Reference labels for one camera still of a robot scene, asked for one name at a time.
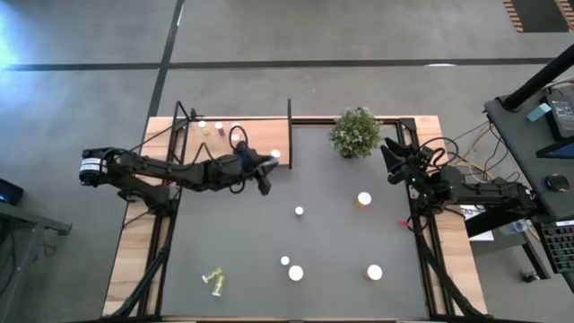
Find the black aluminium table frame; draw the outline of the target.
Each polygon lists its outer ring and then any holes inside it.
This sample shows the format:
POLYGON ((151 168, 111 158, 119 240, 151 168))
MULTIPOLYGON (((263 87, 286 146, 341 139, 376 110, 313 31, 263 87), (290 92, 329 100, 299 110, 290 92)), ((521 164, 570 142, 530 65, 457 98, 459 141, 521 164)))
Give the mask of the black aluminium table frame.
MULTIPOLYGON (((207 120, 252 120, 279 119, 284 116, 271 117, 208 117, 207 120)), ((292 152, 294 152, 293 134, 296 127, 330 127, 334 116, 294 116, 292 115, 292 152)), ((396 126, 408 142, 426 142, 431 148, 445 147, 439 118, 436 116, 379 116, 382 126, 396 126)), ((190 128, 181 126, 183 116, 176 112, 172 117, 151 117, 143 136, 140 152, 159 159, 184 159, 187 145, 187 133, 190 128), (177 129, 170 126, 178 124, 177 129)), ((168 218, 157 219, 144 213, 141 202, 128 205, 124 217, 128 228, 120 233, 118 249, 108 286, 103 315, 110 315, 118 310, 129 294, 134 290, 152 259, 164 244, 168 227, 168 218)), ((480 312, 486 312, 483 289, 476 270, 471 242, 464 230, 460 210, 450 207, 442 214, 436 215, 425 229, 426 242, 433 252, 442 258, 444 266, 457 285, 460 292, 480 312)))

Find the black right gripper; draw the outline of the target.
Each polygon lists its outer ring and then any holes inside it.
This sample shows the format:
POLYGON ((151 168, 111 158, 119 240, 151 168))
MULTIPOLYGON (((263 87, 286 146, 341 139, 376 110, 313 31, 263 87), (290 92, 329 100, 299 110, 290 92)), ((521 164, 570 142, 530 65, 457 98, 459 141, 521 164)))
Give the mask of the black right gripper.
POLYGON ((380 150, 384 156, 404 158, 404 165, 397 166, 388 172, 387 181, 390 184, 396 185, 408 180, 408 183, 415 189, 427 189, 431 183, 428 168, 435 155, 434 150, 411 149, 406 155, 406 148, 390 137, 384 138, 380 150))

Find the black shelf end bar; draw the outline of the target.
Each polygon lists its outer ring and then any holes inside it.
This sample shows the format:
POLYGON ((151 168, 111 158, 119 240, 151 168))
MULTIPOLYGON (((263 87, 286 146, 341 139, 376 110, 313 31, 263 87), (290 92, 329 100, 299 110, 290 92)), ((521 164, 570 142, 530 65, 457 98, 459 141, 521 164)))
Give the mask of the black shelf end bar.
POLYGON ((291 108, 291 98, 287 100, 287 119, 288 119, 288 169, 292 170, 292 108, 291 108))

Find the dark floor mat striped border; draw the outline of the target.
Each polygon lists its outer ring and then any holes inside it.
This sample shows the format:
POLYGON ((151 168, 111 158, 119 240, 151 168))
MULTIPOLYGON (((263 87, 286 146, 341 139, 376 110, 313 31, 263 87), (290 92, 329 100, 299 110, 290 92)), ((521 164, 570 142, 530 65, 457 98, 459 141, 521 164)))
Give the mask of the dark floor mat striped border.
POLYGON ((502 3, 518 33, 574 32, 570 0, 502 0, 502 3))

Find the black screen with blue display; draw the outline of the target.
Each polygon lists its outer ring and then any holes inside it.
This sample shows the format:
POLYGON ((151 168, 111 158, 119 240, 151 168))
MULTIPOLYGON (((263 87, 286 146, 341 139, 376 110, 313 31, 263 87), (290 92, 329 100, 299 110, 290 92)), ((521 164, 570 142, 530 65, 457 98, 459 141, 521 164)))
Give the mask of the black screen with blue display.
POLYGON ((537 158, 574 159, 574 140, 562 140, 550 144, 536 153, 537 158))

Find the wooden shelf board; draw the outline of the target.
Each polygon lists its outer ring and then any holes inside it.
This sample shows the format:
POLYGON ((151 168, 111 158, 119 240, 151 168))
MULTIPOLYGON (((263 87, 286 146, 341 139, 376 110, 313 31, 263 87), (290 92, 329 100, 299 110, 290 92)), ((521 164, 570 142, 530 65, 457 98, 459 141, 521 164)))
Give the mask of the wooden shelf board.
POLYGON ((194 123, 187 133, 187 145, 185 150, 184 163, 192 162, 197 154, 200 144, 205 143, 213 158, 218 158, 224 154, 232 154, 231 135, 240 135, 242 140, 248 139, 250 148, 255 149, 258 154, 270 155, 272 150, 281 152, 281 165, 288 165, 288 120, 279 119, 252 119, 252 120, 223 120, 205 121, 209 127, 210 134, 204 135, 197 123, 194 123), (216 122, 222 122, 225 136, 220 136, 215 128, 216 122), (240 123, 242 129, 230 132, 232 123, 240 123))

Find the grey side desk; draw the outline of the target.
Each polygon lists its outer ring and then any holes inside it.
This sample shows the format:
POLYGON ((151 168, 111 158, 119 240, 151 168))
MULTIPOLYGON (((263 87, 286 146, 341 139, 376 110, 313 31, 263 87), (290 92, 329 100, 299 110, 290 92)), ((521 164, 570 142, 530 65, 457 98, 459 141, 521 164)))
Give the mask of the grey side desk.
POLYGON ((527 115, 541 104, 544 95, 539 92, 521 104, 521 109, 511 112, 492 99, 484 104, 485 112, 514 160, 524 173, 531 188, 537 193, 548 214, 557 221, 574 219, 574 159, 539 158, 536 152, 553 144, 554 138, 545 118, 536 122, 527 115), (553 192, 545 184, 552 175, 564 176, 570 183, 567 192, 553 192))

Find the black computer mouse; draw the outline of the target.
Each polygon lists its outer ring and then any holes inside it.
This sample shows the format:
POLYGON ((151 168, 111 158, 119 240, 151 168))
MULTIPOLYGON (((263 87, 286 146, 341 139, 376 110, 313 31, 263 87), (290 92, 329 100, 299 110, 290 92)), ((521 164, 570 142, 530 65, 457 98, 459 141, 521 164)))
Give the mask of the black computer mouse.
POLYGON ((564 193, 570 190, 568 179, 561 174, 548 175, 545 178, 545 185, 553 192, 564 193))

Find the black labelled power adapter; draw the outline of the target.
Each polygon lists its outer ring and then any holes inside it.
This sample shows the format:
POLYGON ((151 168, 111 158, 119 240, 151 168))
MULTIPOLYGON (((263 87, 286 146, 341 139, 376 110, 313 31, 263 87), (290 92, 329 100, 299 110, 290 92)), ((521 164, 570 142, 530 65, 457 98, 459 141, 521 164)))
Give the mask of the black labelled power adapter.
POLYGON ((552 136, 556 141, 574 136, 574 101, 567 95, 553 92, 545 96, 551 111, 546 114, 552 136))

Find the dark device with blue light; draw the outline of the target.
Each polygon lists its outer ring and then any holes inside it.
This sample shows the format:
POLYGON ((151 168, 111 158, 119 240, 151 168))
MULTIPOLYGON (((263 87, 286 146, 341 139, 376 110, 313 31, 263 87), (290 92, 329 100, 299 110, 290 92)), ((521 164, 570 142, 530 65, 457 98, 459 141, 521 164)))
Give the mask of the dark device with blue light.
POLYGON ((0 179, 0 202, 17 206, 24 194, 24 189, 4 179, 0 179))

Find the clear plastic water bottle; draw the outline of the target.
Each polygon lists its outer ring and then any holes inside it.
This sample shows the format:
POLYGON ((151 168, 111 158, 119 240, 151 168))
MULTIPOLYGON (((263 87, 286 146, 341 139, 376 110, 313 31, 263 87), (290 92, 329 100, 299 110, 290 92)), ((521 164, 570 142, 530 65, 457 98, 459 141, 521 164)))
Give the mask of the clear plastic water bottle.
POLYGON ((528 230, 528 220, 517 220, 512 223, 505 224, 499 228, 501 235, 521 234, 528 230))

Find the grey metal stand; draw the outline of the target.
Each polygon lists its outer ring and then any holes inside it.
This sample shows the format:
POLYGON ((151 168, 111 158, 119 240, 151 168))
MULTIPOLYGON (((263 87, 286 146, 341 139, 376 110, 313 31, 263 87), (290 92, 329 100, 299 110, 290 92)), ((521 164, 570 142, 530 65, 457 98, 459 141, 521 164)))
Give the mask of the grey metal stand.
POLYGON ((24 242, 21 246, 14 245, 10 248, 9 256, 13 260, 12 272, 8 275, 6 284, 0 286, 0 323, 11 323, 14 322, 18 301, 30 273, 36 250, 44 237, 44 230, 50 229, 56 231, 58 235, 68 235, 72 224, 62 223, 4 203, 0 203, 0 219, 14 224, 7 234, 11 242, 14 242, 14 231, 18 225, 24 230, 24 242))

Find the green potted artificial plant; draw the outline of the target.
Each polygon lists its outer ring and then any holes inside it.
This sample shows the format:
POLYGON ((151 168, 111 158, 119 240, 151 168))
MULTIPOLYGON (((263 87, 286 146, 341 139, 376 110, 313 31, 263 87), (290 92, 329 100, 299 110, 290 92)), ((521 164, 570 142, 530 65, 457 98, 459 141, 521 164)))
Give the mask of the green potted artificial plant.
POLYGON ((380 124, 366 107, 346 109, 327 133, 335 151, 347 159, 366 158, 378 148, 380 124))

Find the grey table mat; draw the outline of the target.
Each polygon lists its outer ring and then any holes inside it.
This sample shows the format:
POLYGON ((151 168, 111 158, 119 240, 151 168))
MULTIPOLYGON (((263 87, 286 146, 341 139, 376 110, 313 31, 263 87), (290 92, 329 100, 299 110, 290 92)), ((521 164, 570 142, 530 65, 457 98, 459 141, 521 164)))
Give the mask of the grey table mat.
POLYGON ((165 316, 290 319, 399 319, 427 314, 404 185, 387 181, 380 150, 345 159, 324 127, 296 127, 292 170, 270 174, 262 196, 255 183, 242 193, 185 191, 163 289, 165 316), (372 201, 355 205, 360 192, 372 201), (297 217, 297 206, 304 214, 297 217), (283 266, 282 256, 290 259, 283 266), (382 278, 365 277, 379 265, 382 278), (293 282, 291 266, 303 278, 293 282), (216 267, 225 275, 212 296, 216 267))

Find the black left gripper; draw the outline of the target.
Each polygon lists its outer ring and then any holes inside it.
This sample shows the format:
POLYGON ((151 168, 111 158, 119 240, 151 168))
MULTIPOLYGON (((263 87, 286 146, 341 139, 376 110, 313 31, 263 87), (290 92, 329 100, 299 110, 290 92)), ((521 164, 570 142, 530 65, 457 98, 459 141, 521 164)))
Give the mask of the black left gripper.
POLYGON ((246 181, 254 179, 257 182, 257 189, 260 194, 267 196, 272 186, 267 175, 280 165, 278 161, 269 160, 272 160, 272 155, 259 154, 254 160, 241 159, 242 171, 239 176, 239 182, 237 182, 240 188, 238 190, 232 189, 231 193, 235 195, 241 193, 246 186, 246 181))

